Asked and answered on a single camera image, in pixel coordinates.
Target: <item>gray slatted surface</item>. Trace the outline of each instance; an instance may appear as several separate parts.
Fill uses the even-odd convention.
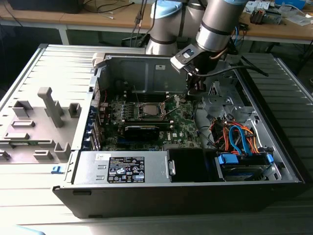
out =
[[[91,55],[94,52],[105,50],[105,47],[51,45],[47,48],[45,57],[40,61],[45,59],[46,62],[50,60],[53,63],[53,61],[62,57],[64,63],[66,61],[87,62],[91,59]],[[50,53],[56,57],[50,58],[48,56]],[[37,77],[37,75],[39,75],[37,72],[32,72],[29,77]],[[277,74],[271,76],[275,78],[284,77]],[[68,74],[67,78],[69,80],[85,79],[84,73],[79,72],[75,74],[71,72],[71,75]],[[80,89],[78,84],[67,84],[66,86],[65,90],[68,92],[79,91]],[[22,89],[30,90],[31,85],[23,84]],[[290,111],[294,116],[284,115],[280,110],[275,112],[281,119],[293,119],[299,116],[299,112]],[[291,131],[289,128],[285,130],[286,133]],[[303,159],[307,161],[305,163],[312,167],[311,153],[313,152],[313,147],[299,147],[296,149],[303,156]],[[71,211],[51,192],[50,187],[56,185],[58,181],[64,178],[63,175],[50,174],[53,165],[0,165],[0,215],[3,215],[0,220],[0,226],[2,224],[21,224],[43,231],[47,235],[277,235],[312,234],[313,232],[312,190],[305,192],[296,199],[276,203],[259,213],[79,219],[74,217]]]
[[[283,128],[297,154],[313,176],[313,102],[305,89],[288,74],[271,54],[246,54],[245,57],[269,73],[250,75]]]

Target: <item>warning label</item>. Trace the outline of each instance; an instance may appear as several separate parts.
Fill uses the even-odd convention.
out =
[[[124,157],[110,158],[108,182],[112,183],[144,183],[145,158]]]

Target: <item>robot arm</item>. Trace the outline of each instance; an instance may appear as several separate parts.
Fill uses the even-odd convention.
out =
[[[173,58],[173,67],[184,69],[190,76],[206,74],[213,70],[222,54],[227,51],[231,33],[238,24],[247,0],[208,0],[196,36],[196,44],[190,44]]]

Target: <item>blue drive bracket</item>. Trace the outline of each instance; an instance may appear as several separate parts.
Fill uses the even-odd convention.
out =
[[[234,147],[234,149],[236,149],[238,151],[239,154],[242,154],[241,150],[235,145],[234,143],[234,139],[233,139],[233,130],[237,128],[239,130],[239,133],[241,135],[241,139],[242,139],[242,142],[243,142],[243,147],[244,147],[244,150],[245,150],[245,153],[248,154],[248,156],[252,156],[252,153],[249,149],[249,146],[247,145],[246,143],[246,137],[245,137],[245,132],[243,131],[243,129],[241,129],[240,126],[232,126],[230,129],[229,129],[229,142],[230,144]]]
[[[223,164],[238,164],[239,163],[236,154],[224,153],[224,154],[221,154],[218,157],[218,159],[219,159],[220,165],[223,165]]]

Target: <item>workbench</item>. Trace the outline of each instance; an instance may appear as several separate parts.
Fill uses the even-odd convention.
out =
[[[92,77],[89,71],[92,69],[91,61],[95,52],[143,54],[144,49],[41,45],[0,102],[0,111],[23,92],[28,92],[28,98],[35,101],[37,93],[32,91],[42,85],[51,86],[54,90],[60,89],[59,84],[53,80],[54,76],[60,76],[60,71],[66,89],[60,89],[58,95],[70,89],[72,102],[83,106],[82,97],[89,88]],[[59,102],[67,105],[67,98],[66,95],[64,99],[59,96]],[[312,165],[312,158],[307,158],[306,164]],[[297,198],[275,203],[258,213],[79,219],[52,193],[51,187],[65,177],[63,174],[50,173],[56,165],[66,166],[0,164],[0,227],[19,224],[43,231],[46,235],[173,235],[194,234],[195,231],[197,234],[220,234],[222,230],[223,234],[313,232],[312,190]]]
[[[109,0],[98,0],[97,5],[111,2]],[[114,19],[109,19],[97,13],[82,10],[79,14],[66,14],[60,12],[40,11],[16,11],[5,2],[7,9],[25,27],[54,28],[59,30],[62,43],[69,45],[67,30],[91,30],[110,32],[131,32],[134,27],[134,19],[139,11],[140,4],[134,4],[114,11]],[[110,10],[115,7],[128,4],[128,1],[119,1],[113,6],[104,7],[103,10]],[[91,10],[94,9],[93,2],[88,4]],[[305,11],[313,11],[312,6],[306,6]],[[147,5],[144,19],[141,25],[141,32],[145,33],[150,27],[151,5]],[[263,24],[255,25],[249,21],[249,14],[243,13],[241,21],[249,25],[245,36],[247,41],[280,42],[309,44],[313,39],[313,26],[299,26],[283,19],[280,25]],[[0,23],[2,25],[20,26],[13,17],[0,4]]]

